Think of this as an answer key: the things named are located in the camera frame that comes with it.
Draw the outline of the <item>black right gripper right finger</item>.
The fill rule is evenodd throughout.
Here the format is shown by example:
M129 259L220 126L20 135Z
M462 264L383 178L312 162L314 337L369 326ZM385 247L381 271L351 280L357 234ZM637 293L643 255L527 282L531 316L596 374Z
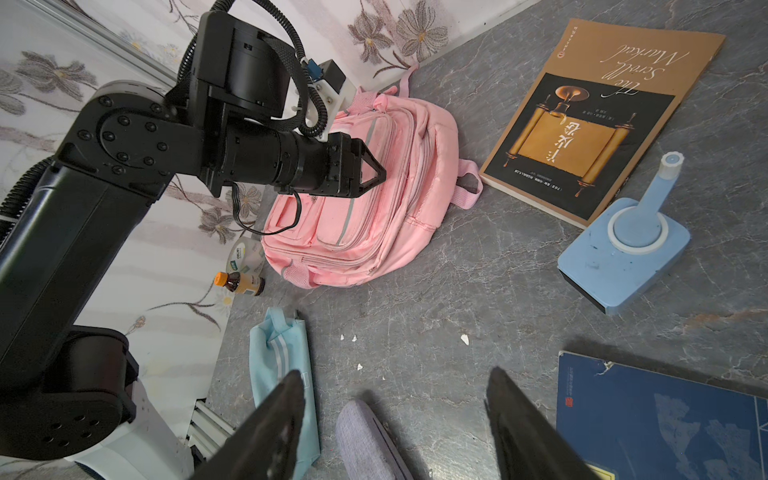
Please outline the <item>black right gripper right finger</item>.
M509 375L491 370L486 411L502 479L595 479Z

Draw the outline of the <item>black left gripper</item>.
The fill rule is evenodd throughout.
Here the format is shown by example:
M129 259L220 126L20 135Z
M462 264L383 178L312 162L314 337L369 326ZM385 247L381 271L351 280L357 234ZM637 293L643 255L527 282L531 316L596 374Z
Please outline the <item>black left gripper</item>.
M357 198L386 181L387 172L359 138L331 133L326 141L281 135L281 193Z

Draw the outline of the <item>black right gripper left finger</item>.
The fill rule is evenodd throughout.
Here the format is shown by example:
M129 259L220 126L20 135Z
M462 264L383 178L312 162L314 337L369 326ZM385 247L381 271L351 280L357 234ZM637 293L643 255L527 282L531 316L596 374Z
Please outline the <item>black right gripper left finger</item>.
M290 371L194 479L291 479L305 410L300 372Z

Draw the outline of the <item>pink student backpack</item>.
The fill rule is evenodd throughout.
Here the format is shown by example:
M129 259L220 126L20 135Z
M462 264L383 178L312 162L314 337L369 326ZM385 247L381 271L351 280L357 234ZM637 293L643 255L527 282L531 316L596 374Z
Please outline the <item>pink student backpack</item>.
M459 156L458 127L445 109L414 98L408 75L378 93L358 91L333 122L363 140L386 180L356 199L280 195L261 241L269 265L303 289L352 287L411 262L430 242L449 206L471 208L483 187L476 162Z

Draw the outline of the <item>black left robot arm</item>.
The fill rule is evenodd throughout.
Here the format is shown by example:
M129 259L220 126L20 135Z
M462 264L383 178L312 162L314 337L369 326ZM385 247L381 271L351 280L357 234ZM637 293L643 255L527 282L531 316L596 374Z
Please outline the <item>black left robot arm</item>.
M147 398L122 333L77 324L135 227L178 174L213 195L240 183L353 199L382 184L366 144L332 130L325 67L271 2L287 39L218 1L167 93L99 88L58 150L1 205L1 452L73 458L102 479L188 479L194 453Z

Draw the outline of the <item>blue notebook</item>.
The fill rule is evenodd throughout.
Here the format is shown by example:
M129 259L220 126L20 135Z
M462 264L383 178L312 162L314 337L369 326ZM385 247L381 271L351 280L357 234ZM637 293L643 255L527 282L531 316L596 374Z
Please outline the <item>blue notebook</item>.
M603 479L764 479L767 401L560 352L556 430Z

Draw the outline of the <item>teal pencil pouch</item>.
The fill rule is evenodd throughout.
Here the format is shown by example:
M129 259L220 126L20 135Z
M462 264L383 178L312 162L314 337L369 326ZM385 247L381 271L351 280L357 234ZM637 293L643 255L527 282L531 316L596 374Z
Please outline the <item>teal pencil pouch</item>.
M249 374L255 406L290 372L301 374L305 410L297 449L294 479L303 479L321 455L312 365L305 321L269 308L265 319L250 330Z

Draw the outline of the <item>purple glasses case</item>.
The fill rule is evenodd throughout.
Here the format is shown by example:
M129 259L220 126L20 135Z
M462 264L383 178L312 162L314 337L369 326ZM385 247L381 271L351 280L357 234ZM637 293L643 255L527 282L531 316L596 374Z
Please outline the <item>purple glasses case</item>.
M342 408L335 438L350 479L414 479L383 424L364 401L354 399Z

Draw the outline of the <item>white tape roll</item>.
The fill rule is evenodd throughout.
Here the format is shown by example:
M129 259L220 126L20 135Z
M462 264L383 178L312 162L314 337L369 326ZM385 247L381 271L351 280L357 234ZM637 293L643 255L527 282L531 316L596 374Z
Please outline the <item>white tape roll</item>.
M227 273L240 272L261 275L265 264L265 254L260 241L241 237L230 250L225 264Z

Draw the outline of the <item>orange cap brown bottle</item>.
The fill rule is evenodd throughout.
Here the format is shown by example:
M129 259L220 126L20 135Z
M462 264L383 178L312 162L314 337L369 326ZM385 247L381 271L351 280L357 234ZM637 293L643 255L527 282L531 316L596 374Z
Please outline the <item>orange cap brown bottle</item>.
M219 272L213 283L232 293L254 297L259 296L265 287L265 280L260 276L241 272Z

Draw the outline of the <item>light blue stamp device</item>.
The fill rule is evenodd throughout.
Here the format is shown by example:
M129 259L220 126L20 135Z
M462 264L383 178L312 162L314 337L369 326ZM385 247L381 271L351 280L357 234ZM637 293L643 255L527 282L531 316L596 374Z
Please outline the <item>light blue stamp device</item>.
M606 315L644 293L682 255L689 230L661 212L684 164L671 151L639 200L619 198L559 256L563 278Z

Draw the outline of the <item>brown and black book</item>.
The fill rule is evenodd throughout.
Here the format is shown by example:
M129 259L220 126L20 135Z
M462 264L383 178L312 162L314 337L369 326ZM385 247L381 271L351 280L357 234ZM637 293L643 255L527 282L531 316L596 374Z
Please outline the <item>brown and black book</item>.
M482 180L588 227L724 42L717 33L571 20L484 163Z

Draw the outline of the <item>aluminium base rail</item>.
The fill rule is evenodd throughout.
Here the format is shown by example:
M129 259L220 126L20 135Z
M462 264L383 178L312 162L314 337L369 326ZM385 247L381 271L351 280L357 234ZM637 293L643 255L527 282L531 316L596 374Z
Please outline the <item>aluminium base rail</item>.
M235 428L211 410L203 399L195 402L186 436L195 460L211 459L234 432Z

